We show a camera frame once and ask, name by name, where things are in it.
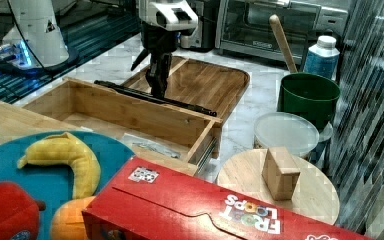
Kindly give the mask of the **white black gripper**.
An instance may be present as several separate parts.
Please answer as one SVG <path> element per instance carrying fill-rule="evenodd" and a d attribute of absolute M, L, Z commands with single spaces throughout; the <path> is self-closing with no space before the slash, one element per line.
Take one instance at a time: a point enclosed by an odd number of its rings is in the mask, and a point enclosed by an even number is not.
<path fill-rule="evenodd" d="M 177 34 L 182 31 L 194 31 L 198 26 L 198 16 L 187 0 L 138 0 L 138 5 L 144 49 L 133 62 L 131 69 L 134 70 L 151 55 L 146 80 L 151 87 L 151 94 L 163 98 L 171 67 L 171 53 L 177 48 Z"/>

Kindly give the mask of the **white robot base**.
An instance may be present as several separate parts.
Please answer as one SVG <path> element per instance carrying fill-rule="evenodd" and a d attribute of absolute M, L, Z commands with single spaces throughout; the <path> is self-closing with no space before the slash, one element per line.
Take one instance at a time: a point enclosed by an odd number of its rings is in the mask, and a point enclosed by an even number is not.
<path fill-rule="evenodd" d="M 58 72 L 78 59 L 55 18 L 52 0 L 7 0 L 14 27 L 3 37 L 0 60 L 22 72 Z"/>

